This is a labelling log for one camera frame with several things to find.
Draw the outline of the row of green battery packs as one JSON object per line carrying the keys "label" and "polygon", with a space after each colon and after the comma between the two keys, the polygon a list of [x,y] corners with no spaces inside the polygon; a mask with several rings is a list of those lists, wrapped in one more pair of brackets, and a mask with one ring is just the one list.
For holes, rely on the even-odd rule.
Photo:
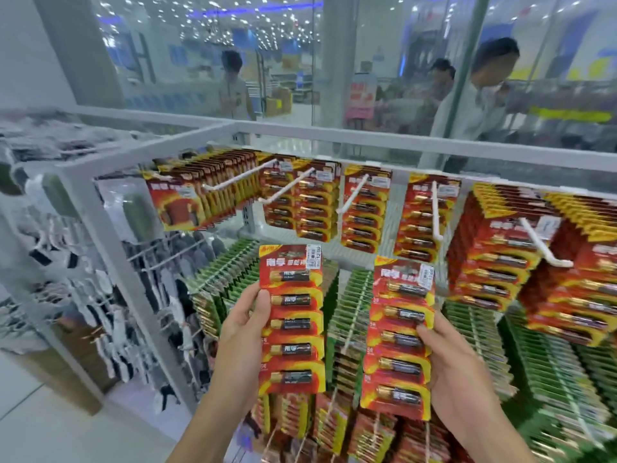
{"label": "row of green battery packs", "polygon": [[617,427],[573,345],[523,320],[497,325],[516,389],[502,409],[536,463],[617,463]]}
{"label": "row of green battery packs", "polygon": [[351,271],[339,295],[326,335],[328,389],[359,401],[369,310],[373,299],[373,271]]}
{"label": "row of green battery packs", "polygon": [[513,398],[517,388],[513,385],[513,373],[495,312],[448,300],[444,301],[442,312],[484,361],[501,402]]}
{"label": "row of green battery packs", "polygon": [[240,239],[209,266],[185,280],[201,330],[217,339],[243,290],[258,281],[259,242]]}

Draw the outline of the person's left forearm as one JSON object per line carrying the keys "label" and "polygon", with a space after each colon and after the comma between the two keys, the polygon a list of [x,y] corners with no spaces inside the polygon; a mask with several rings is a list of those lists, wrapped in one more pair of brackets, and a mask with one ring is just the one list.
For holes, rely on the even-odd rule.
{"label": "person's left forearm", "polygon": [[253,395],[211,389],[165,463],[224,463],[236,428],[254,401]]}

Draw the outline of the red battery card orange corner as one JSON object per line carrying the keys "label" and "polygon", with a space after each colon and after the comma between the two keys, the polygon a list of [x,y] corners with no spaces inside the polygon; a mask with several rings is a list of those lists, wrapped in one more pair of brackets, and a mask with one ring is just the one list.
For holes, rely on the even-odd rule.
{"label": "red battery card orange corner", "polygon": [[376,256],[360,406],[410,420],[431,419],[431,349],[417,329],[434,327],[434,267]]}

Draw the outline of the row of red battery packs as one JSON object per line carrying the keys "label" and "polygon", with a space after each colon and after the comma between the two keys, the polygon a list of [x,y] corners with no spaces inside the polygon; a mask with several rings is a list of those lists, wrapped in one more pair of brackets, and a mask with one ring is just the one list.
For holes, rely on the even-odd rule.
{"label": "row of red battery packs", "polygon": [[433,240],[431,212],[431,182],[437,181],[439,220],[443,241],[453,208],[461,190],[461,180],[432,173],[412,172],[405,192],[402,216],[394,244],[396,257],[434,264],[442,242]]}
{"label": "row of red battery packs", "polygon": [[353,164],[344,169],[344,201],[365,174],[369,179],[351,208],[341,216],[343,247],[376,254],[384,231],[392,184],[392,172],[369,165]]}
{"label": "row of red battery packs", "polygon": [[[266,161],[276,159],[269,167],[258,173],[260,197],[269,200],[277,192],[295,180],[295,157],[290,155],[272,154],[266,156]],[[263,204],[265,223],[269,226],[285,230],[296,230],[295,221],[296,200],[294,189],[290,188],[270,203]]]}
{"label": "row of red battery packs", "polygon": [[509,308],[543,258],[522,219],[547,246],[561,225],[558,211],[534,189],[474,183],[446,255],[448,301]]}
{"label": "row of red battery packs", "polygon": [[561,225],[548,246],[573,268],[542,258],[521,288],[530,330],[597,347],[617,332],[617,201],[547,193]]}
{"label": "row of red battery packs", "polygon": [[189,149],[177,158],[154,160],[141,176],[164,230],[196,231],[235,216],[260,192],[258,172],[220,191],[201,185],[217,185],[259,164],[255,150],[207,147],[201,154]]}
{"label": "row of red battery packs", "polygon": [[300,238],[328,243],[337,236],[341,164],[300,160],[294,178],[299,178],[310,168],[312,173],[292,188],[295,231]]}

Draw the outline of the person's left hand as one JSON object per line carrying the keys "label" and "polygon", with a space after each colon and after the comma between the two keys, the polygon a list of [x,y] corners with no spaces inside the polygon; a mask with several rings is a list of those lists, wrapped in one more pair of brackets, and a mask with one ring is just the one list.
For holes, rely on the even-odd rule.
{"label": "person's left hand", "polygon": [[259,290],[258,283],[246,287],[223,322],[209,389],[228,389],[242,396],[253,395],[254,403],[258,395],[263,341],[262,333],[252,333],[247,329],[247,321]]}

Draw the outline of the white peg hook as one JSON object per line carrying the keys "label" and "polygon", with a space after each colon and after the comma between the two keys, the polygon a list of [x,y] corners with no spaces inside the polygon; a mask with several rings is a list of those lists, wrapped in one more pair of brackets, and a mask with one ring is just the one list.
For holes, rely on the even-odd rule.
{"label": "white peg hook", "polygon": [[443,235],[441,234],[441,223],[439,218],[439,198],[437,181],[431,182],[431,212],[432,212],[432,234],[433,240],[436,242],[443,241]]}
{"label": "white peg hook", "polygon": [[277,192],[275,192],[271,196],[269,196],[267,198],[259,197],[257,201],[260,202],[260,203],[263,203],[263,204],[271,204],[271,203],[273,203],[275,200],[280,198],[283,194],[285,194],[288,191],[290,191],[300,181],[302,181],[303,179],[311,176],[311,174],[313,174],[314,172],[315,172],[315,168],[314,167],[309,168],[308,170],[306,170],[303,173],[301,173],[297,178],[295,178],[294,180],[289,182],[286,186],[284,186],[284,187],[280,188],[279,190],[277,190]]}
{"label": "white peg hook", "polygon": [[251,168],[250,170],[247,170],[245,172],[240,173],[239,175],[233,176],[229,179],[227,179],[226,181],[219,183],[217,185],[214,186],[210,186],[206,183],[203,183],[201,186],[203,189],[205,189],[206,191],[210,191],[210,192],[214,192],[214,191],[220,191],[234,183],[237,183],[238,181],[247,178],[251,175],[253,175],[254,173],[257,173],[259,170],[261,169],[265,169],[265,168],[272,168],[274,166],[274,164],[276,164],[277,162],[279,162],[278,159],[272,159],[269,160],[265,163],[262,163],[254,168]]}
{"label": "white peg hook", "polygon": [[370,177],[369,174],[365,174],[358,182],[356,182],[356,186],[354,190],[351,192],[351,194],[349,195],[349,197],[345,200],[345,202],[340,208],[336,209],[336,213],[338,215],[343,215],[351,208],[351,205],[353,204],[357,196],[360,194],[360,191],[366,185],[369,177]]}
{"label": "white peg hook", "polygon": [[536,230],[530,225],[527,218],[519,218],[520,225],[524,231],[528,234],[529,239],[532,241],[534,247],[542,254],[544,260],[547,261],[553,267],[558,268],[573,268],[574,262],[566,259],[558,259],[552,253],[551,249],[545,244],[545,242],[536,233]]}

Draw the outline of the rack of hanging socks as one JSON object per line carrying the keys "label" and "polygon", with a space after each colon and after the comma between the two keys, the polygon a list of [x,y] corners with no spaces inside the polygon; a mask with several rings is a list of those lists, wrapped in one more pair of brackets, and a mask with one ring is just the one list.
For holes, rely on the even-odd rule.
{"label": "rack of hanging socks", "polygon": [[[26,173],[22,166],[85,157],[124,140],[156,138],[157,129],[131,124],[127,131],[114,130],[88,118],[37,122],[24,110],[0,110],[0,214],[20,249],[13,255],[9,247],[4,248],[9,242],[0,230],[0,280],[23,302],[28,319],[53,321],[55,334],[60,322],[76,313],[86,327],[81,342],[96,350],[105,377],[124,383],[140,379],[154,392],[162,411],[174,401],[183,405],[60,178],[54,173]],[[201,154],[207,147],[189,149]],[[186,150],[157,159],[177,158]],[[208,387],[209,366],[202,345],[204,334],[185,280],[209,266],[225,244],[210,228],[164,230],[141,176],[157,159],[95,182],[104,210],[146,288],[158,326],[198,404]]]}

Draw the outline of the person's right forearm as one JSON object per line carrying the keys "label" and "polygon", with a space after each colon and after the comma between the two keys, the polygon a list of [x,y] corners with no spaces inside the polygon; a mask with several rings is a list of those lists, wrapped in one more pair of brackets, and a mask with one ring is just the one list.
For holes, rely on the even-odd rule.
{"label": "person's right forearm", "polygon": [[447,427],[474,463],[537,463],[500,406],[486,413],[464,413]]}

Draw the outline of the pink standing sign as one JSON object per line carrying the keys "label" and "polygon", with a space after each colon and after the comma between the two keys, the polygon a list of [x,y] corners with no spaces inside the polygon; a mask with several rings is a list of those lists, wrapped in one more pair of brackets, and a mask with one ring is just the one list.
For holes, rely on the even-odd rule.
{"label": "pink standing sign", "polygon": [[346,120],[372,120],[378,79],[374,73],[355,73],[345,100]]}

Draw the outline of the person's right hand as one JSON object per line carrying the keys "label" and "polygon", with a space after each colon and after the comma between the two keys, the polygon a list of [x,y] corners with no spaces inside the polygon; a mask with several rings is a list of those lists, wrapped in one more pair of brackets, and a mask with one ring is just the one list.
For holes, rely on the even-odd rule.
{"label": "person's right hand", "polygon": [[[436,324],[450,323],[438,316],[434,328]],[[455,328],[452,342],[453,352],[447,357],[431,353],[433,372],[429,381],[432,408],[447,429],[459,415],[480,411],[482,392],[492,386],[482,362]]]}

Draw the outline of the row of red-yellow battery packs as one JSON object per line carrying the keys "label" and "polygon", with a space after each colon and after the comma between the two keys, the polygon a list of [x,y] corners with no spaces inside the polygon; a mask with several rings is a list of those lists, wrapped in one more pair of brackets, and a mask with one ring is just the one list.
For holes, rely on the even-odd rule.
{"label": "row of red-yellow battery packs", "polygon": [[359,408],[349,441],[349,463],[384,463],[396,436],[397,418]]}
{"label": "row of red-yellow battery packs", "polygon": [[440,421],[401,419],[389,463],[467,463],[467,459]]}
{"label": "row of red-yellow battery packs", "polygon": [[293,438],[304,438],[309,430],[312,395],[270,394],[258,397],[251,418],[268,435],[276,428]]}
{"label": "row of red-yellow battery packs", "polygon": [[346,457],[353,418],[353,399],[345,389],[317,395],[312,437],[319,450],[337,458]]}

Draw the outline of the white metal display rack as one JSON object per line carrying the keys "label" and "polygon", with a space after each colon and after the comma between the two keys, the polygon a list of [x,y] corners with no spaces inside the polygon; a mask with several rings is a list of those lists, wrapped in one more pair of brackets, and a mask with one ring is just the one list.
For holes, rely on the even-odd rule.
{"label": "white metal display rack", "polygon": [[572,168],[576,170],[577,177],[581,172],[611,173],[614,175],[611,178],[612,192],[599,193],[599,196],[617,199],[617,153],[83,106],[76,106],[71,110],[52,107],[26,108],[23,112],[37,122],[50,119],[67,119],[74,122],[85,121],[88,118],[90,122],[94,121],[95,125],[108,126],[114,130],[127,131],[131,124],[136,124],[138,128],[149,124],[157,129],[156,138],[124,140],[111,144],[110,150],[96,150],[85,157],[27,162],[22,166],[26,173],[54,173],[60,178],[68,198],[84,223],[113,282],[128,303],[128,309],[145,335],[177,398],[191,414],[196,412],[196,394],[184,380],[184,373],[176,360],[176,354],[164,339],[155,319],[146,288],[128,261],[111,218],[104,210],[103,200],[96,187],[96,178],[120,171],[135,170],[139,164],[157,158],[169,158],[189,148],[205,147],[214,142],[221,143],[223,139],[232,138],[236,133],[251,133],[326,144],[422,152],[418,168],[393,165],[383,160],[364,162],[366,165],[394,169],[396,181],[400,181],[404,173],[413,171],[437,174],[437,163],[449,155],[534,165],[540,166],[541,170],[547,170],[549,167],[555,167],[557,170]]}

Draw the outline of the red battery card plain corner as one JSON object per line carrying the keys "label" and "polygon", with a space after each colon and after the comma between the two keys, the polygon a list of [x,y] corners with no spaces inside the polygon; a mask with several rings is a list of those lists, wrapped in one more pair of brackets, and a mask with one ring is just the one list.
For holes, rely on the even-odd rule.
{"label": "red battery card plain corner", "polygon": [[326,389],[323,267],[319,244],[261,245],[259,284],[269,295],[260,396]]}

